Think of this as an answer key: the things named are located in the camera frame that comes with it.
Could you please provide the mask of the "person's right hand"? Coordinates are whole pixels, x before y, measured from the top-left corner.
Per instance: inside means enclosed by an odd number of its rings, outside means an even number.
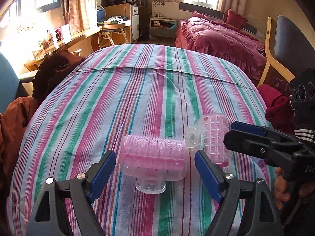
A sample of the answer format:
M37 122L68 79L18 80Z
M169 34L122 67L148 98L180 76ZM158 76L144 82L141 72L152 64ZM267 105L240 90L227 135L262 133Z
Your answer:
M290 193L288 192L288 183L283 178L283 172L280 167L276 168L275 173L277 175L274 182L274 202L279 210L284 206L285 202L290 200ZM314 191L314 182L308 182L301 186L299 190L299 196L306 197Z

